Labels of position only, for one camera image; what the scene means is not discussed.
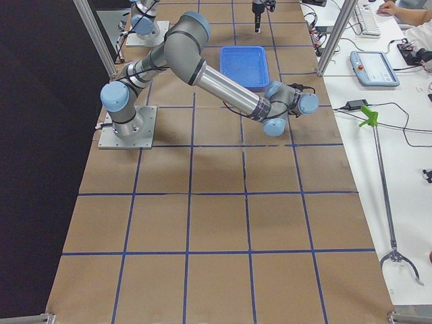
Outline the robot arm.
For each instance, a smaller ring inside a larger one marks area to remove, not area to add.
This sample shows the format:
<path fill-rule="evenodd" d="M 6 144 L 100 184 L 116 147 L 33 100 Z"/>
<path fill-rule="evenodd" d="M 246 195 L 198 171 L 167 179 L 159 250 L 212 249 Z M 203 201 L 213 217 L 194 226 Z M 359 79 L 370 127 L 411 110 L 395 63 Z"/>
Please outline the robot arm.
<path fill-rule="evenodd" d="M 157 6 L 160 1 L 136 1 L 131 6 L 130 33 L 139 37 L 159 36 L 161 33 L 156 22 Z M 252 1 L 254 14 L 254 32 L 261 31 L 261 16 L 265 10 L 275 11 L 277 1 Z"/>
<path fill-rule="evenodd" d="M 318 109 L 319 99 L 313 93 L 273 81 L 261 97 L 209 66 L 201 53 L 210 35 L 206 18 L 187 11 L 167 31 L 160 45 L 144 59 L 125 65 L 114 81 L 102 87 L 101 101 L 118 138 L 126 140 L 141 133 L 144 118 L 135 108 L 135 101 L 149 82 L 167 69 L 188 85 L 231 105 L 244 117 L 262 123 L 268 136 L 282 135 L 289 115 L 308 115 Z"/>

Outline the person's hand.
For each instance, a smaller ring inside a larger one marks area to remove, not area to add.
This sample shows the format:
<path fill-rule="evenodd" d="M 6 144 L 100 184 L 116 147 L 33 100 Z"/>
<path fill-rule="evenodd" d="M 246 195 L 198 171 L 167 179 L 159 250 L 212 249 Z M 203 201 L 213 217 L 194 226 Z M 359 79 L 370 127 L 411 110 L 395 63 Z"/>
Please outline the person's hand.
<path fill-rule="evenodd" d="M 400 8 L 393 1 L 386 1 L 379 6 L 377 14 L 396 16 L 399 9 Z"/>

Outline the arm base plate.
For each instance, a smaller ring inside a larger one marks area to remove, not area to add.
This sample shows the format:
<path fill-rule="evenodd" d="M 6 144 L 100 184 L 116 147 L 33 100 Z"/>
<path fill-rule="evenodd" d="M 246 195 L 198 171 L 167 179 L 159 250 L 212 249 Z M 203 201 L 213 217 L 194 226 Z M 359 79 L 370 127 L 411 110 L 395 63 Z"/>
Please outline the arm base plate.
<path fill-rule="evenodd" d="M 135 118 L 126 124 L 112 122 L 106 112 L 101 128 L 100 149 L 152 149 L 157 120 L 157 106 L 135 106 Z"/>
<path fill-rule="evenodd" d="M 164 41 L 166 32 L 169 29 L 169 21 L 151 21 L 142 19 L 135 33 L 128 35 L 126 40 L 127 47 L 155 47 Z"/>

